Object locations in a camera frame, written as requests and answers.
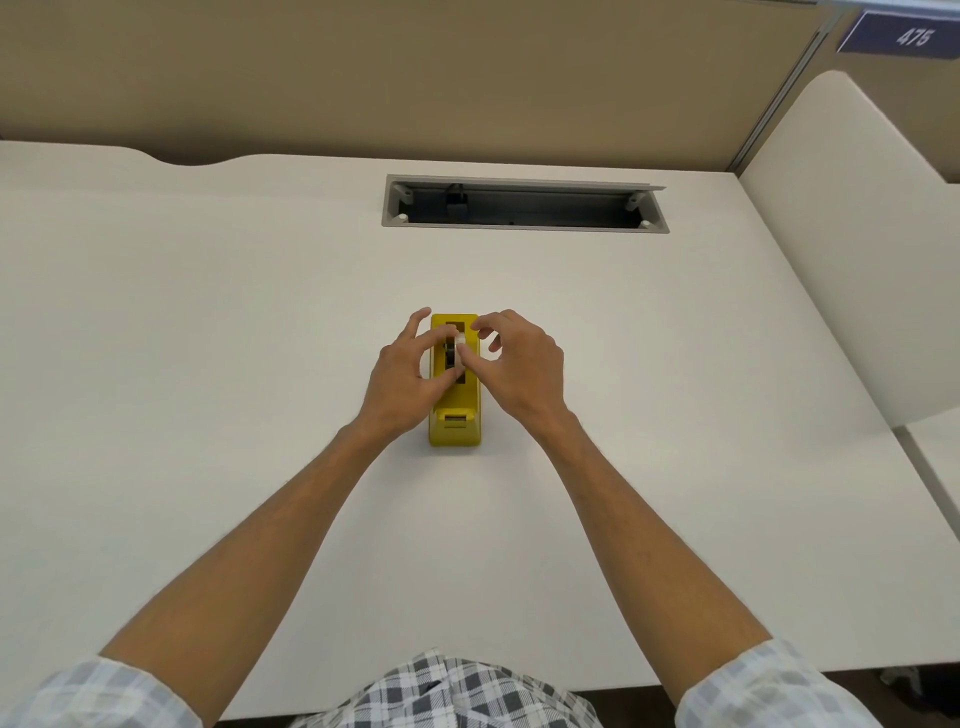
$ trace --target blue sign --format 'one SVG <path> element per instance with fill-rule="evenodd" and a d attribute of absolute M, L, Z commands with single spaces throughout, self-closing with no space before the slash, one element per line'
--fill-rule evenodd
<path fill-rule="evenodd" d="M 864 11 L 840 43 L 837 53 L 952 61 L 960 58 L 960 18 Z"/>

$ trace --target hand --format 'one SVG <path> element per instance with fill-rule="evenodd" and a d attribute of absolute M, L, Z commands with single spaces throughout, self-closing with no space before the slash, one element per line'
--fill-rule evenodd
<path fill-rule="evenodd" d="M 564 403 L 564 350 L 552 336 L 509 308 L 480 316 L 470 327 L 481 339 L 496 331 L 490 351 L 503 349 L 499 359 L 484 359 L 466 344 L 457 349 L 507 414 L 531 434 L 569 415 Z"/>
<path fill-rule="evenodd" d="M 420 322 L 429 315 L 429 308 L 412 314 L 395 342 L 380 350 L 355 421 L 363 432 L 389 442 L 413 429 L 464 372 L 460 366 L 430 379 L 420 376 L 423 353 L 457 335 L 456 327 L 442 326 L 417 336 Z"/>

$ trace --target left hand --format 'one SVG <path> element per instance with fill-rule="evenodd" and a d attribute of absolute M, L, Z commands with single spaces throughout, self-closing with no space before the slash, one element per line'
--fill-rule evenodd
<path fill-rule="evenodd" d="M 413 429 L 463 373 L 460 365 L 441 376 L 430 379 L 420 376 L 423 353 L 445 338 L 457 335 L 456 327 L 442 326 L 417 336 L 420 322 L 429 315 L 429 308 L 412 314 L 395 342 L 380 350 L 355 421 L 364 432 L 392 441 Z"/>

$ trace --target yellow tape dispenser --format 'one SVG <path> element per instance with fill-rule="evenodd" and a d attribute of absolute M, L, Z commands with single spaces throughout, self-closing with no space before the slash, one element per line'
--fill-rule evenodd
<path fill-rule="evenodd" d="M 470 328 L 475 313 L 435 313 L 430 327 L 452 324 L 460 332 L 456 339 L 447 338 L 430 350 L 430 375 L 440 376 L 453 369 L 460 356 L 457 339 L 466 339 L 467 346 L 480 353 L 477 332 Z M 470 370 L 457 379 L 430 413 L 430 445 L 434 447 L 473 447 L 480 444 L 480 380 Z"/>

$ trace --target checkered shirt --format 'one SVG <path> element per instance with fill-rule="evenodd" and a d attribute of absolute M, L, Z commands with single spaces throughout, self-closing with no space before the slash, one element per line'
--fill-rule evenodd
<path fill-rule="evenodd" d="M 690 689 L 679 728 L 879 728 L 848 692 L 788 643 L 748 650 Z M 150 674 L 95 657 L 58 672 L 0 728 L 201 728 Z M 426 652 L 336 708 L 290 728 L 600 728 L 592 706 L 504 667 Z"/>

